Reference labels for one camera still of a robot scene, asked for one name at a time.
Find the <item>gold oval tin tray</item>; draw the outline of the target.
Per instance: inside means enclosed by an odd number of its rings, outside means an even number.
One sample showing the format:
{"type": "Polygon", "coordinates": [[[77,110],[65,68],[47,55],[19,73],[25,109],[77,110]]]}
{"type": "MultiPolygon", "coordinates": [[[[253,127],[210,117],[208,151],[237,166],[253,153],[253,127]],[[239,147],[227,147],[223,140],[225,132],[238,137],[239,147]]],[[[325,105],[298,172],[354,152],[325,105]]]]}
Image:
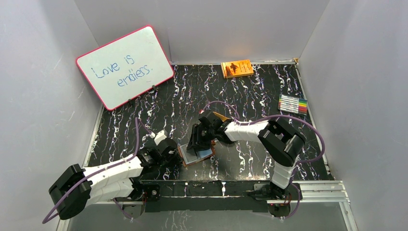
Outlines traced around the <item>gold oval tin tray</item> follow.
{"type": "Polygon", "coordinates": [[[226,121],[232,121],[233,119],[232,118],[228,118],[228,117],[226,117],[226,116],[224,116],[224,115],[221,115],[220,113],[217,113],[217,112],[213,112],[213,114],[216,116],[216,117],[218,117],[222,122],[226,122],[226,121]]]}

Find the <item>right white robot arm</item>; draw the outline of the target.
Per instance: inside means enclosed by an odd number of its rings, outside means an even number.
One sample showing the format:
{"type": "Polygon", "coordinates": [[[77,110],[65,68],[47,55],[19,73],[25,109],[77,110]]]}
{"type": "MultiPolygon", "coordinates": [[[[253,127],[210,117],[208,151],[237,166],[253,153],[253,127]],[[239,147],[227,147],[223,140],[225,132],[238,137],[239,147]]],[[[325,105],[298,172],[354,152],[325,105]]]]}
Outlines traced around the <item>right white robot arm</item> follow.
{"type": "Polygon", "coordinates": [[[271,194],[284,199],[290,193],[290,178],[306,139],[280,115],[258,122],[241,122],[206,110],[194,124],[189,143],[184,145],[183,157],[209,152],[213,141],[225,144],[253,141],[264,146],[275,162],[271,194]]]}

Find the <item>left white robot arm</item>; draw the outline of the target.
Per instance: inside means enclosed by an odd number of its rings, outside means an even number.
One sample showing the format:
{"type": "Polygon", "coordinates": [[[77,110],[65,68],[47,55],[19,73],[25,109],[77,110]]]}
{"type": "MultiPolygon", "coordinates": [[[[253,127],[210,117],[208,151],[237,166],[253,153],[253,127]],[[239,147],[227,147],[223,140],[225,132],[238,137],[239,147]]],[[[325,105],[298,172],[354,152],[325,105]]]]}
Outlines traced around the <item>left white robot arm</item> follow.
{"type": "Polygon", "coordinates": [[[49,221],[56,216],[61,220],[71,219],[97,202],[146,197],[149,189],[143,186],[140,176],[176,159],[177,148],[174,140],[163,138],[109,164],[85,168],[71,165],[49,188],[54,208],[44,220],[49,221]]]}

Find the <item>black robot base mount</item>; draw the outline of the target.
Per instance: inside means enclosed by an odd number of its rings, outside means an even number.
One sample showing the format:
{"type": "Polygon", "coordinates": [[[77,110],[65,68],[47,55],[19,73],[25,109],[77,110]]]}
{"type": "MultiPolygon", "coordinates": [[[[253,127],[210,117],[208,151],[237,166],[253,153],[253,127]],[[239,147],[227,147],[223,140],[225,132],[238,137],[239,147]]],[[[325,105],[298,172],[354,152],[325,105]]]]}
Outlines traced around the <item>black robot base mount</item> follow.
{"type": "Polygon", "coordinates": [[[142,180],[149,189],[139,200],[116,198],[122,208],[141,205],[146,213],[165,211],[252,211],[284,218],[298,208],[303,195],[298,183],[273,188],[269,180],[142,180]]]}

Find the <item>brown leather card holder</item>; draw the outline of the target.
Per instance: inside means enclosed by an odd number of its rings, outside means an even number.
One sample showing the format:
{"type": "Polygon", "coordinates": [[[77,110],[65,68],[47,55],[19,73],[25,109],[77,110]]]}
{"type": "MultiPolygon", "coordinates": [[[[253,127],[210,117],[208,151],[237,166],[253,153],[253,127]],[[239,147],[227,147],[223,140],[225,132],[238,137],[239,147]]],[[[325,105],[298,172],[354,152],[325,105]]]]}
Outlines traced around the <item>brown leather card holder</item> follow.
{"type": "Polygon", "coordinates": [[[178,154],[182,160],[183,166],[191,166],[214,156],[216,153],[214,146],[214,141],[211,142],[209,149],[202,151],[195,151],[193,149],[187,150],[187,144],[178,146],[178,154]]]}

